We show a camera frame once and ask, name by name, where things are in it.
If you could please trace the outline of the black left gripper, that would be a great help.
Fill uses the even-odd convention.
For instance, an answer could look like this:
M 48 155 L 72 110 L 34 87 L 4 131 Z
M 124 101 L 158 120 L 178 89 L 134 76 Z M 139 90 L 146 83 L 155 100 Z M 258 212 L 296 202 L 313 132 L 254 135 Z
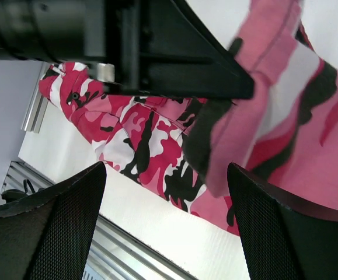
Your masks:
M 0 1 L 0 60 L 88 64 L 110 93 L 140 93 L 138 1 Z

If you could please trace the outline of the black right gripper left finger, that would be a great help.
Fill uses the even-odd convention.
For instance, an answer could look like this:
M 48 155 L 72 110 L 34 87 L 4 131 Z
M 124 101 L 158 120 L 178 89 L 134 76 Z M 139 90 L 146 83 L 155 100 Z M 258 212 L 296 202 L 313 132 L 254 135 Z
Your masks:
M 0 279 L 81 279 L 106 184 L 97 162 L 0 206 Z

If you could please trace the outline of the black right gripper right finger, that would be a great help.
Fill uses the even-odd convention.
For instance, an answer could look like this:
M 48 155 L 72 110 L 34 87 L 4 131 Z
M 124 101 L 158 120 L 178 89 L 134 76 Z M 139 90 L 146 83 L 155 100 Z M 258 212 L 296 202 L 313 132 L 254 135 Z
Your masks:
M 338 210 L 234 163 L 228 186 L 251 279 L 338 279 Z

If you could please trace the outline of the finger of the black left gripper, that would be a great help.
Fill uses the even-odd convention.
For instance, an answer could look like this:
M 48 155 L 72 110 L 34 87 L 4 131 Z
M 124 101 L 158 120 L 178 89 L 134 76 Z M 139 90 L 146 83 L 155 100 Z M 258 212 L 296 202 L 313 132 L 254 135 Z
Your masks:
M 186 1 L 141 1 L 140 24 L 143 92 L 173 97 L 252 98 L 252 77 Z

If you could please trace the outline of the pink camouflage trousers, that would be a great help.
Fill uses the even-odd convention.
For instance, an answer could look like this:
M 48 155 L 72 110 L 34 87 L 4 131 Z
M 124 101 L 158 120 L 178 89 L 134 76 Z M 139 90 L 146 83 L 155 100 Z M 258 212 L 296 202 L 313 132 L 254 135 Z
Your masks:
M 107 94 L 80 62 L 53 64 L 40 93 L 97 158 L 174 206 L 238 234 L 227 169 L 338 210 L 338 69 L 313 50 L 301 1 L 252 1 L 230 51 L 250 100 Z

